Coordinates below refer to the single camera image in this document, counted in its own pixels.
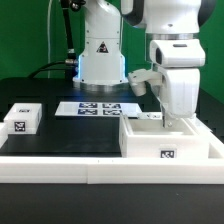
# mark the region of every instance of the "black sticker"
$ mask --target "black sticker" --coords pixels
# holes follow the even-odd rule
[[[29,113],[30,110],[29,109],[20,109],[19,113]]]
[[[103,103],[103,108],[121,109],[121,105],[119,103]]]
[[[97,103],[80,103],[80,108],[97,108]]]
[[[14,122],[15,132],[25,132],[26,123],[25,122]]]
[[[98,48],[98,50],[96,52],[97,53],[109,53],[107,46],[104,42],[102,42],[102,44],[100,45],[100,47]]]
[[[161,150],[161,158],[175,158],[175,151],[174,150]]]
[[[94,109],[79,109],[79,115],[97,115],[97,110]]]
[[[121,110],[103,110],[105,116],[119,116],[121,113]]]

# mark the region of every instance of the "cable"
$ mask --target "cable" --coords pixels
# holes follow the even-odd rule
[[[32,79],[32,78],[34,78],[36,76],[36,74],[38,74],[41,71],[47,71],[47,70],[50,71],[50,70],[53,70],[53,69],[46,69],[46,68],[49,68],[49,67],[54,66],[54,65],[65,65],[65,62],[64,61],[51,62],[49,64],[46,64],[46,65],[40,67],[36,71],[30,73],[27,77],[30,78],[30,79]]]
[[[51,8],[53,0],[49,0],[48,13],[47,13],[47,43],[48,43],[48,63],[51,62]]]

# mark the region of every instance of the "black cable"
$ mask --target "black cable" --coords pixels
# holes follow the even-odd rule
[[[56,62],[51,62],[49,64],[46,64],[42,67],[40,67],[39,69],[37,69],[36,71],[30,73],[28,75],[28,78],[32,79],[36,76],[36,74],[38,74],[39,72],[41,72],[42,70],[48,68],[48,67],[51,67],[51,66],[54,66],[54,65],[65,65],[65,62],[64,61],[56,61]]]

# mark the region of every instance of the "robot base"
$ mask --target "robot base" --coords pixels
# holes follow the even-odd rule
[[[116,92],[120,90],[128,90],[129,83],[128,81],[125,81],[119,84],[100,85],[100,84],[83,83],[80,82],[80,79],[74,78],[73,87],[92,92]]]

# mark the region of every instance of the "white platform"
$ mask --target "white platform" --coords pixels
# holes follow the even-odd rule
[[[224,146],[200,121],[208,159],[0,157],[0,183],[224,184]]]

